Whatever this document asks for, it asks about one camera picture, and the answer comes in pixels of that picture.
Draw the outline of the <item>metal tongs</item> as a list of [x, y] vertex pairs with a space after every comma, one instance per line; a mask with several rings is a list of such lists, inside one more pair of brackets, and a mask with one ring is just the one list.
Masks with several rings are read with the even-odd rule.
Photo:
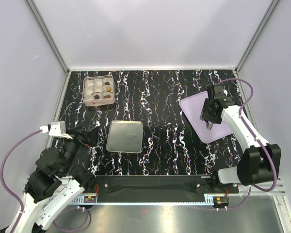
[[206, 128], [207, 128], [208, 130], [211, 130], [212, 127], [213, 127], [213, 122], [206, 121]]

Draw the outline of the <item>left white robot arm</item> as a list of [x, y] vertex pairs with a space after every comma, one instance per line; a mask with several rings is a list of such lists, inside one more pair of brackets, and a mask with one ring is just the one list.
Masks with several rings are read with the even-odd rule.
[[[17, 146], [39, 133], [63, 139], [63, 146], [61, 149], [49, 147], [40, 153], [35, 162], [36, 170], [29, 176], [23, 196], [19, 197], [4, 180], [4, 166]], [[0, 166], [0, 181], [18, 201], [20, 208], [12, 223], [1, 229], [1, 233], [45, 233], [75, 197], [92, 190], [98, 192], [94, 174], [83, 165], [72, 165], [80, 148], [96, 146], [98, 133], [98, 127], [89, 131], [82, 130], [80, 126], [66, 129], [64, 121], [53, 121], [8, 150]]]

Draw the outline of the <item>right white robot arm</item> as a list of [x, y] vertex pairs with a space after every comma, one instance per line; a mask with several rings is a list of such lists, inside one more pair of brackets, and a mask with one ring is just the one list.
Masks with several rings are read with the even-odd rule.
[[244, 186], [257, 187], [260, 183], [272, 182], [268, 188], [273, 190], [279, 174], [281, 148], [270, 144], [248, 120], [243, 106], [236, 97], [228, 97], [223, 84], [207, 87], [200, 119], [206, 128], [212, 131], [215, 126], [225, 123], [235, 135], [242, 149], [242, 157], [236, 167], [217, 171], [210, 181], [215, 192], [222, 192], [228, 183], [241, 183]]

